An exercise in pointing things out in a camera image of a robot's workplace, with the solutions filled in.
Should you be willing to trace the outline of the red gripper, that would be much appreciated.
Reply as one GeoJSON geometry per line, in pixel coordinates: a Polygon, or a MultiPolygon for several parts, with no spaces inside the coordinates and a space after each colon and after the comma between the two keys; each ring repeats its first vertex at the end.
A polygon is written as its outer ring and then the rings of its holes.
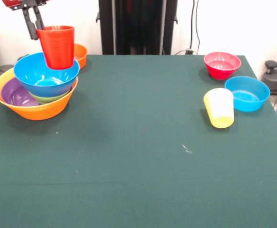
{"type": "Polygon", "coordinates": [[[27,25],[30,38],[32,40],[38,40],[36,27],[38,30],[44,29],[43,20],[38,6],[45,5],[47,1],[48,0],[2,0],[4,5],[12,10],[22,9],[25,23],[27,25]],[[32,7],[36,16],[36,27],[35,27],[35,24],[31,21],[29,16],[28,8],[32,8],[32,7]]]}

